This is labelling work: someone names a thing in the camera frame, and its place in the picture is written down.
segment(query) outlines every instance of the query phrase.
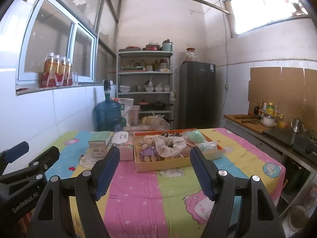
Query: black refrigerator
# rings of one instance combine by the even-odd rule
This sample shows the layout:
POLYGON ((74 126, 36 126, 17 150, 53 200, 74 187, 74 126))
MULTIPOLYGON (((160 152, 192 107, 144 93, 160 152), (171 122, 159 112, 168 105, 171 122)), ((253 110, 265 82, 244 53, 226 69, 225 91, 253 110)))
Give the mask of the black refrigerator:
POLYGON ((215 76, 214 64, 188 61, 180 66, 178 129, 213 127, 215 76))

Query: gas stove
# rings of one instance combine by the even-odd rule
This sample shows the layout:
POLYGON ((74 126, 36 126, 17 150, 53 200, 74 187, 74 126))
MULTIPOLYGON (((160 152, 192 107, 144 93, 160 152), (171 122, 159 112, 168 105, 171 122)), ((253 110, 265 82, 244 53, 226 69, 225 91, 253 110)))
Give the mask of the gas stove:
POLYGON ((313 132, 297 133, 293 149, 317 164, 317 134, 313 132))

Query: blue gripper pad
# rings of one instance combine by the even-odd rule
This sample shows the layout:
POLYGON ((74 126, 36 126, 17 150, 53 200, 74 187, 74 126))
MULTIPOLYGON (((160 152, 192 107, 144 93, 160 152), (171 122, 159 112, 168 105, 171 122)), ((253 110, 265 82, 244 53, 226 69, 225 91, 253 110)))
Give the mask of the blue gripper pad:
POLYGON ((192 148, 190 152, 191 165, 194 168, 195 174, 199 181, 200 187, 202 188, 202 192, 205 196, 207 196, 211 201, 215 200, 215 193, 212 190, 212 179, 204 165, 204 163, 208 163, 208 160, 205 159, 202 152, 203 159, 197 154, 198 148, 192 148))
POLYGON ((94 173, 92 183, 96 187, 93 195, 96 201, 107 193, 119 162, 120 150, 117 147, 112 147, 103 160, 96 162, 96 171, 94 171, 94 168, 92 169, 94 173))
POLYGON ((19 157, 27 153, 29 148, 29 144, 26 141, 22 141, 20 144, 17 144, 13 148, 5 151, 4 161, 6 163, 13 163, 19 157))

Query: silver bolt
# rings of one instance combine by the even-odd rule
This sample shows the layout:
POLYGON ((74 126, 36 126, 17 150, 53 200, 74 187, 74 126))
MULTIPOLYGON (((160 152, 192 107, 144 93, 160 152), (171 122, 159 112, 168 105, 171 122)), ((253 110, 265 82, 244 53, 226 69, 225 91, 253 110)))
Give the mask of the silver bolt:
POLYGON ((221 176, 226 176, 228 173, 226 170, 219 170, 218 174, 220 174, 221 176))
POLYGON ((252 176, 252 179, 253 179, 253 181, 259 181, 260 180, 259 176, 252 176))
POLYGON ((90 170, 85 170, 83 171, 83 176, 90 176, 91 175, 91 171, 90 170))
POLYGON ((58 180, 58 176, 52 176, 51 182, 56 182, 58 180))

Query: cutting board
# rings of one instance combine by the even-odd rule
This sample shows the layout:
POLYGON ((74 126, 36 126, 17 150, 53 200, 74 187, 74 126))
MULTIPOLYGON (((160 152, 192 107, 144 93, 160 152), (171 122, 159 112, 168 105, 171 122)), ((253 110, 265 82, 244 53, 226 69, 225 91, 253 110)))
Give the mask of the cutting board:
POLYGON ((264 131, 269 129, 269 128, 265 127, 261 123, 259 123, 259 124, 252 124, 252 123, 249 123, 249 122, 242 123, 241 121, 243 119, 235 119, 235 114, 225 114, 224 118, 227 118, 227 119, 229 119, 231 121, 234 121, 234 122, 236 122, 236 123, 248 128, 249 130, 254 131, 254 132, 258 133, 258 134, 263 134, 264 131))

